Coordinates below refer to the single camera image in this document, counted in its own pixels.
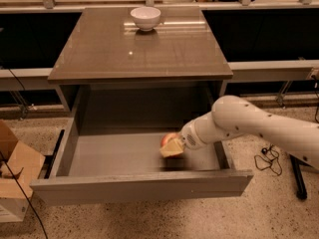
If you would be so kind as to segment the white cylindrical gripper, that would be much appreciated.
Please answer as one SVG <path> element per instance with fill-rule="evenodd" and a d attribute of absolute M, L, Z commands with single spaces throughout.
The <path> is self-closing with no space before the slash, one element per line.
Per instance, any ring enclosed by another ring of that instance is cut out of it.
<path fill-rule="evenodd" d="M 182 154 L 184 151 L 183 144 L 189 149 L 200 149 L 205 147 L 205 143 L 196 133 L 194 119 L 185 124 L 179 134 L 182 141 L 179 138 L 171 139 L 159 149 L 160 154 L 164 158 Z"/>

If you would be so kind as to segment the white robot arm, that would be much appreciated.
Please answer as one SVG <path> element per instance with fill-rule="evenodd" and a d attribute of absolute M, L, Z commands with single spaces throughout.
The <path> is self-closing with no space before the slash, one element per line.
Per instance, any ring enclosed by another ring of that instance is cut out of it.
<path fill-rule="evenodd" d="M 211 111 L 168 133 L 160 143 L 163 157 L 200 149 L 242 134 L 259 136 L 306 164 L 319 168 L 319 124 L 265 112 L 237 96 L 217 99 Z"/>

